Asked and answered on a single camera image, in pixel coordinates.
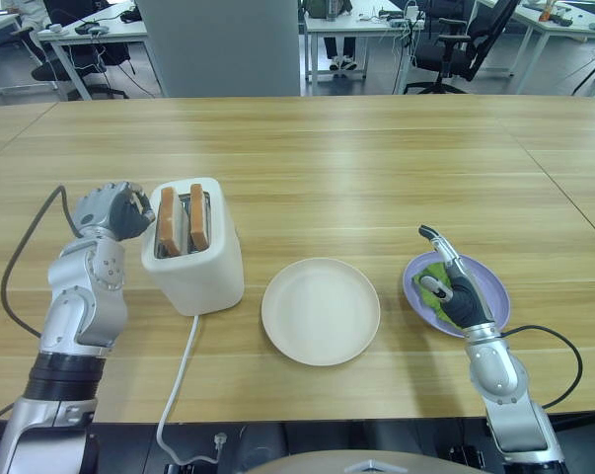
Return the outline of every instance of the floor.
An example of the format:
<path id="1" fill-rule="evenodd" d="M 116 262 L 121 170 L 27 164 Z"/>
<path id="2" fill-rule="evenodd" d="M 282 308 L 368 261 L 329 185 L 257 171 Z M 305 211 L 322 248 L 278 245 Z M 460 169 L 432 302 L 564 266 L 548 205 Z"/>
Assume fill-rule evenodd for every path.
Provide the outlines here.
<path id="1" fill-rule="evenodd" d="M 595 474 L 595 413 L 552 417 L 571 474 Z M 4 424 L 0 424 L 0 434 Z M 169 459 L 155 442 L 154 425 L 93 425 L 100 442 L 99 474 L 161 474 Z M 485 472 L 502 474 L 501 458 L 483 419 L 437 419 L 167 426 L 164 438 L 181 456 L 213 456 L 213 438 L 227 435 L 217 467 L 196 474 L 232 474 L 288 454 L 328 449 L 382 449 L 449 459 L 453 446 L 472 445 Z"/>
<path id="2" fill-rule="evenodd" d="M 505 34 L 494 46 L 486 59 L 484 66 L 506 66 L 511 63 L 520 45 L 520 35 Z M 531 41 L 533 47 L 536 35 Z M 399 63 L 399 56 L 396 48 L 400 46 L 398 41 L 394 44 L 392 39 L 373 38 L 370 40 L 370 66 L 367 78 L 363 80 L 360 75 L 349 77 L 320 77 L 320 95 L 360 95 L 360 94 L 392 94 L 395 72 Z M 303 71 L 303 38 L 300 37 L 301 51 L 301 95 L 311 95 L 310 82 L 304 81 Z M 362 42 L 358 44 L 357 56 L 362 58 Z M 120 67 L 110 67 L 107 77 L 112 86 L 124 90 L 132 99 L 160 97 L 161 91 L 156 81 L 152 67 L 141 44 L 130 46 L 132 57 L 132 68 L 128 62 Z M 328 66 L 323 41 L 319 48 L 319 63 L 321 68 Z M 0 85 L 16 85 L 33 83 L 30 71 L 35 67 L 32 60 L 22 48 L 7 46 L 0 49 Z M 517 69 L 516 75 L 521 72 L 524 64 Z M 577 84 L 595 67 L 595 40 L 579 42 L 569 38 L 551 38 L 538 67 L 531 76 L 525 88 L 525 94 L 542 95 L 570 95 Z M 434 73 L 413 68 L 409 74 L 409 82 L 432 81 Z M 512 94 L 516 87 L 517 77 L 510 78 L 506 73 L 493 73 L 480 71 L 472 82 L 461 78 L 454 78 L 451 83 L 467 92 L 476 94 Z M 103 75 L 91 75 L 86 78 L 87 83 L 104 83 Z M 60 84 L 60 91 L 52 91 L 51 88 L 38 87 L 36 90 L 11 95 L 0 95 L 0 105 L 57 102 L 65 100 L 62 91 L 72 89 L 68 83 Z M 580 94 L 586 92 L 586 86 Z"/>

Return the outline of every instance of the office chair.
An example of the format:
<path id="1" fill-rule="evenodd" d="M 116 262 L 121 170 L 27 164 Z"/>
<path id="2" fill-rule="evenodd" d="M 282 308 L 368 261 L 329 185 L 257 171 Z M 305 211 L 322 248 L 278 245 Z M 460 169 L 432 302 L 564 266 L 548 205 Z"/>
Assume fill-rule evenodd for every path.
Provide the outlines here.
<path id="1" fill-rule="evenodd" d="M 419 94 L 466 94 L 442 80 L 453 75 L 469 82 L 473 80 L 518 3 L 519 0 L 498 0 L 489 15 L 479 15 L 471 21 L 465 35 L 460 35 L 459 31 L 466 27 L 466 22 L 440 18 L 439 22 L 450 28 L 450 35 L 438 37 L 442 44 L 426 43 L 415 52 L 415 65 L 420 69 L 436 71 L 437 79 L 435 82 L 407 84 L 405 94 L 409 88 L 415 87 L 424 88 Z M 466 44 L 465 50 L 455 47 L 460 43 Z"/>
<path id="2" fill-rule="evenodd" d="M 44 0 L 45 8 L 52 23 L 59 23 L 63 27 L 76 20 L 80 20 L 97 11 L 93 0 Z M 128 99 L 128 95 L 121 90 L 113 89 L 108 84 L 87 85 L 83 78 L 93 73 L 105 73 L 106 66 L 117 66 L 130 59 L 128 46 L 124 43 L 115 44 L 85 44 L 77 46 L 64 46 L 69 57 L 80 76 L 80 80 L 89 94 L 106 94 L 109 98 L 120 95 Z M 71 78 L 65 71 L 59 59 L 46 60 L 42 66 L 32 71 L 32 77 L 37 81 L 70 81 Z M 73 90 L 67 94 L 69 101 L 80 97 L 78 91 Z"/>
<path id="3" fill-rule="evenodd" d="M 433 20 L 439 20 L 440 18 L 464 19 L 464 0 L 428 0 L 426 18 L 428 19 L 428 38 L 430 39 Z"/>

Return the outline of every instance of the desk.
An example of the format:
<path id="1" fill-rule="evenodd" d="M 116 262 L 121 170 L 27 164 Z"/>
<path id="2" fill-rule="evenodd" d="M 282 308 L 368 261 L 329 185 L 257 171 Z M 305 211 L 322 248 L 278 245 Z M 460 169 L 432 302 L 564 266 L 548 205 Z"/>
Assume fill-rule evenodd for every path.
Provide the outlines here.
<path id="1" fill-rule="evenodd" d="M 75 32 L 75 28 L 82 25 L 83 22 L 89 21 L 99 21 L 101 26 L 109 27 L 110 30 L 105 35 L 97 36 L 95 42 L 107 43 L 107 42 L 141 42 L 143 43 L 144 47 L 146 48 L 146 52 L 148 54 L 148 59 L 152 64 L 152 69 L 155 71 L 155 76 L 157 77 L 157 81 L 161 83 L 161 74 L 159 72 L 159 67 L 157 62 L 155 61 L 155 55 L 152 50 L 152 46 L 150 44 L 150 40 L 148 39 L 148 34 L 146 33 L 146 27 L 144 26 L 143 22 L 134 22 L 134 23 L 124 23 L 119 18 L 114 18 L 113 20 L 99 20 L 104 18 L 113 18 L 119 15 L 121 12 L 128 10 L 130 8 L 131 3 L 122 2 L 115 5 L 112 5 L 104 10 L 100 10 L 93 15 L 83 18 L 80 21 L 74 22 L 71 25 L 67 25 L 65 30 L 69 33 L 66 35 L 58 35 L 56 33 L 51 32 L 50 30 L 43 30 L 42 32 L 38 33 L 38 39 L 40 41 L 48 41 L 53 47 L 58 59 L 62 63 L 63 67 L 71 77 L 71 81 L 73 85 L 80 93 L 80 96 L 84 101 L 90 101 L 91 96 L 87 91 L 86 87 L 80 80 L 80 77 L 76 73 L 67 53 L 65 52 L 63 46 L 72 46 L 77 44 L 93 44 L 94 39 L 91 35 L 78 35 Z"/>
<path id="2" fill-rule="evenodd" d="M 308 64 L 308 41 L 311 45 L 312 57 L 312 95 L 316 96 L 318 92 L 319 74 L 347 74 L 362 72 L 363 78 L 367 75 L 367 66 L 369 63 L 369 38 L 372 37 L 399 37 L 401 35 L 400 29 L 394 29 L 387 23 L 373 23 L 360 21 L 359 15 L 378 16 L 378 12 L 383 10 L 400 9 L 389 0 L 354 0 L 352 2 L 353 8 L 349 15 L 340 15 L 335 21 L 329 22 L 326 19 L 310 18 L 308 13 L 304 14 L 304 71 L 306 81 L 310 72 Z M 416 26 L 413 33 L 421 31 L 422 28 Z M 320 71 L 319 70 L 319 38 L 322 37 L 359 37 L 365 38 L 365 59 L 363 67 L 360 70 L 354 71 Z M 399 74 L 398 84 L 396 90 L 402 91 L 407 84 L 407 75 L 410 68 L 410 55 L 403 50 L 405 55 L 401 61 L 401 73 Z"/>
<path id="3" fill-rule="evenodd" d="M 585 98 L 56 104 L 18 136 L 6 135 L 0 151 L 0 276 L 58 182 L 73 206 L 110 180 L 150 193 L 168 180 L 212 176 L 241 238 L 246 291 L 236 307 L 201 320 L 173 422 L 481 416 L 463 342 L 426 325 L 399 289 L 405 265 L 429 250 L 418 224 L 432 224 L 500 276 L 512 301 L 508 328 L 547 325 L 581 349 L 584 378 L 552 411 L 595 410 L 595 229 L 589 210 L 567 198 L 531 151 L 545 148 L 536 137 L 550 136 L 548 123 L 571 115 L 580 117 L 571 147 L 595 149 L 595 99 Z M 36 328 L 49 304 L 47 267 L 70 239 L 55 204 L 16 266 L 11 301 Z M 107 362 L 96 419 L 154 423 L 191 321 L 141 267 L 140 241 L 124 246 L 129 321 Z M 260 303 L 279 270 L 322 256 L 370 278 L 381 325 L 356 359 L 309 367 L 273 347 Z M 524 333 L 510 344 L 535 400 L 552 400 L 572 379 L 573 355 L 556 339 Z M 36 339 L 0 306 L 0 407 L 23 392 L 36 352 Z"/>
<path id="4" fill-rule="evenodd" d="M 0 30 L 9 26 L 14 28 L 14 31 L 18 31 L 21 29 L 21 25 L 17 21 L 19 18 L 18 15 L 0 15 Z M 34 62 L 36 66 L 40 66 L 40 61 L 38 58 L 30 51 L 26 44 L 23 43 L 23 47 L 26 49 L 30 58 Z M 53 90 L 57 89 L 58 87 L 54 82 L 50 82 L 49 85 Z M 32 89 L 37 87 L 46 87 L 46 84 L 27 84 L 27 85 L 19 85 L 19 86 L 0 86 L 0 95 L 1 94 L 8 94 L 10 92 L 21 91 L 24 89 Z"/>
<path id="5" fill-rule="evenodd" d="M 492 8 L 496 3 L 496 0 L 475 0 L 475 4 L 473 5 L 473 11 L 471 12 L 471 20 L 477 15 L 480 3 Z M 525 8 L 521 5 L 517 6 L 516 10 L 514 10 L 512 19 L 525 25 L 527 27 L 527 32 L 525 33 L 525 37 L 521 41 L 521 46 L 519 47 L 518 52 L 516 53 L 514 63 L 509 68 L 510 74 L 514 73 L 516 66 L 523 57 L 523 53 L 527 49 L 527 45 L 530 41 L 530 37 L 532 36 L 532 32 L 538 32 L 541 34 L 541 37 L 536 42 L 534 50 L 531 52 L 525 71 L 518 79 L 518 83 L 516 86 L 516 94 L 521 94 L 523 92 L 523 88 L 525 87 L 525 84 L 527 83 L 529 77 L 534 71 L 534 68 L 536 67 L 536 64 L 538 63 L 538 60 L 541 57 L 541 54 L 543 53 L 543 50 L 545 49 L 547 41 L 550 37 L 573 37 L 595 39 L 595 31 L 589 29 L 589 24 L 595 23 L 594 14 L 587 12 L 586 10 L 579 9 L 574 5 L 566 5 L 562 2 L 557 2 L 557 6 L 565 6 L 571 9 L 571 11 L 566 13 L 564 16 L 566 18 L 571 18 L 573 20 L 573 25 L 571 25 L 570 27 L 561 27 L 560 25 L 557 25 L 554 22 L 539 22 L 538 19 L 541 16 L 541 12 Z M 595 95 L 595 83 L 589 88 L 587 95 Z"/>

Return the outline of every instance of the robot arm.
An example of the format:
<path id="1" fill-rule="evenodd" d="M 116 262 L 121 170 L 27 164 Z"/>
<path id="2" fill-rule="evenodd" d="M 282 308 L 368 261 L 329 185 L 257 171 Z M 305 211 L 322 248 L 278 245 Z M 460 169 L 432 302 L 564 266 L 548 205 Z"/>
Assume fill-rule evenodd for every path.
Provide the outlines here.
<path id="1" fill-rule="evenodd" d="M 1 439 L 0 474 L 83 474 L 97 460 L 86 428 L 106 355 L 127 318 L 119 241 L 140 235 L 154 213 L 141 188 L 123 182 L 83 197 L 73 220 L 82 237 L 49 268 L 51 304 L 30 380 Z"/>
<path id="2" fill-rule="evenodd" d="M 431 276 L 424 276 L 420 284 L 437 296 L 466 336 L 471 380 L 483 397 L 506 472 L 567 472 L 547 414 L 530 399 L 527 371 L 501 337 L 475 278 L 443 236 L 424 225 L 419 233 L 444 260 L 452 289 Z"/>

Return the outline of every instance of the person's legs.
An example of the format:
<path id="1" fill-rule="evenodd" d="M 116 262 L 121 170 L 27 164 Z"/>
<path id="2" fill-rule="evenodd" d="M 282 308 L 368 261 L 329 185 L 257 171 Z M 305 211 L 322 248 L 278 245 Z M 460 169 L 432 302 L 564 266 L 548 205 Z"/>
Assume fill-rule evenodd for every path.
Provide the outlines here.
<path id="1" fill-rule="evenodd" d="M 34 20 L 22 16 L 21 17 L 21 28 L 24 30 L 26 28 L 32 28 L 32 31 L 30 32 L 30 38 L 32 39 L 32 41 L 34 42 L 34 44 L 39 47 L 40 49 L 42 49 L 42 45 L 40 44 L 40 41 L 38 40 L 37 37 L 37 33 L 44 30 L 44 26 L 42 25 L 41 22 L 35 22 Z"/>
<path id="2" fill-rule="evenodd" d="M 340 68 L 348 71 L 354 70 L 357 67 L 354 61 L 354 54 L 356 53 L 356 37 L 346 37 L 343 40 L 343 60 Z"/>
<path id="3" fill-rule="evenodd" d="M 343 56 L 354 58 L 356 52 L 356 37 L 346 37 L 343 40 Z"/>
<path id="4" fill-rule="evenodd" d="M 326 44 L 326 56 L 331 61 L 330 71 L 339 70 L 341 58 L 338 57 L 338 52 L 336 51 L 336 38 L 324 38 L 324 43 Z"/>
<path id="5" fill-rule="evenodd" d="M 326 55 L 328 59 L 334 59 L 338 54 L 336 53 L 336 38 L 324 38 L 324 43 L 326 44 Z"/>

